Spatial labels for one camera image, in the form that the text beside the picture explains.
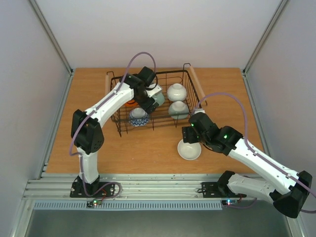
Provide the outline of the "celadon green bowl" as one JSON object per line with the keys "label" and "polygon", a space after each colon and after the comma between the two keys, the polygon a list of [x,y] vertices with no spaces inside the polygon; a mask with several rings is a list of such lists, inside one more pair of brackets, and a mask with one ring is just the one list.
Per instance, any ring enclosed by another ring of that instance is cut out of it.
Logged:
{"label": "celadon green bowl", "polygon": [[189,108],[184,102],[176,101],[169,106],[168,114],[175,120],[186,119],[189,115]]}
{"label": "celadon green bowl", "polygon": [[160,91],[159,93],[156,93],[152,97],[155,100],[155,102],[158,103],[159,107],[165,103],[165,97],[162,91]]}

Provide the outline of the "red patterned bowl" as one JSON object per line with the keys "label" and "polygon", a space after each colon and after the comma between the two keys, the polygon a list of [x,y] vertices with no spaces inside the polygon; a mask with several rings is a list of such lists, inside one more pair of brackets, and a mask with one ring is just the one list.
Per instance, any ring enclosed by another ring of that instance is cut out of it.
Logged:
{"label": "red patterned bowl", "polygon": [[129,114],[129,123],[134,127],[145,126],[149,122],[149,115],[142,108],[135,108]]}

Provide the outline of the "plain white bottom bowl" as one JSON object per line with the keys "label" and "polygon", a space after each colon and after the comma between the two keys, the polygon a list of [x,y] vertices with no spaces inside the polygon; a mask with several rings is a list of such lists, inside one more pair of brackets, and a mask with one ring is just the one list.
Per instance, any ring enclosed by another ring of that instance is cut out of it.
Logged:
{"label": "plain white bottom bowl", "polygon": [[195,160],[201,154],[200,143],[185,143],[181,140],[177,145],[177,151],[181,158],[185,160]]}

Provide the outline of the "orange bowl white inside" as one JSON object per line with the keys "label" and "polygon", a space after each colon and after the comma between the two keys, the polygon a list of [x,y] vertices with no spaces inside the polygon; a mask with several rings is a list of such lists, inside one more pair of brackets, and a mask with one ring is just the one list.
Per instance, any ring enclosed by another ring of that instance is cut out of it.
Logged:
{"label": "orange bowl white inside", "polygon": [[126,103],[125,103],[125,106],[126,107],[135,107],[135,106],[137,106],[138,105],[138,103],[135,101],[135,100],[130,100],[130,101],[127,101]]}

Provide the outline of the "white ceramic bowl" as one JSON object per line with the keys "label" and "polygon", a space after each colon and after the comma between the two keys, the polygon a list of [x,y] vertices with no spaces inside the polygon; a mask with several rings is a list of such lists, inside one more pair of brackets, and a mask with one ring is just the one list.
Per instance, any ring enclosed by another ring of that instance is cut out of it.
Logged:
{"label": "white ceramic bowl", "polygon": [[184,101],[187,97],[187,90],[182,84],[175,83],[167,89],[167,97],[172,102]]}

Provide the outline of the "black wire dish rack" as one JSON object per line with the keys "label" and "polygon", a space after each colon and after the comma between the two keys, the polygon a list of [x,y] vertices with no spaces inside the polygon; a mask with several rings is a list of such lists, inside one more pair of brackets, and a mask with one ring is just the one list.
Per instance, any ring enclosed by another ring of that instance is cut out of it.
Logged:
{"label": "black wire dish rack", "polygon": [[[181,119],[180,117],[184,115],[189,117],[199,102],[199,96],[203,95],[202,87],[190,63],[185,63],[182,69],[158,71],[156,75],[157,79],[153,81],[152,86],[155,86],[157,82],[157,87],[161,88],[161,91],[154,95],[157,108],[149,115],[149,120],[146,124],[137,126],[134,119],[130,117],[133,109],[139,107],[135,101],[125,103],[111,116],[111,121],[116,124],[117,132],[120,136],[142,128],[155,129],[162,126],[183,126],[188,118]],[[173,102],[169,100],[167,91],[175,83],[181,84],[186,89],[187,94],[183,103],[188,107],[188,112],[170,115],[168,109]]]}

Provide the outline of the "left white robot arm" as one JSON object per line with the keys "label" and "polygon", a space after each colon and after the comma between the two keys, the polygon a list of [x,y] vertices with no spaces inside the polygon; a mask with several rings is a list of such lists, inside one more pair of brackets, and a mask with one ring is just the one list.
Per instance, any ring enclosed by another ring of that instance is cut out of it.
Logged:
{"label": "left white robot arm", "polygon": [[98,150],[104,143],[102,127],[125,103],[135,101],[147,115],[158,107],[153,96],[161,92],[155,72],[143,67],[137,74],[125,74],[116,86],[94,106],[85,111],[76,110],[72,118],[71,146],[76,146],[79,157],[79,181],[87,197],[97,195],[99,173],[97,169]]}

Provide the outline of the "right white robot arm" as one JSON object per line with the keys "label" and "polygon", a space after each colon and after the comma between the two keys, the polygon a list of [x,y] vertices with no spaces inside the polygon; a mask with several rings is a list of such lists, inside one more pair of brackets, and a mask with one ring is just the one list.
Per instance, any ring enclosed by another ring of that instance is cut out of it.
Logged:
{"label": "right white robot arm", "polygon": [[225,171],[217,181],[221,197],[246,195],[271,203],[281,214],[297,218],[312,193],[312,175],[290,169],[253,146],[230,126],[219,128],[207,114],[197,112],[182,128],[184,143],[200,143],[208,150],[229,156],[251,168],[263,181]]}

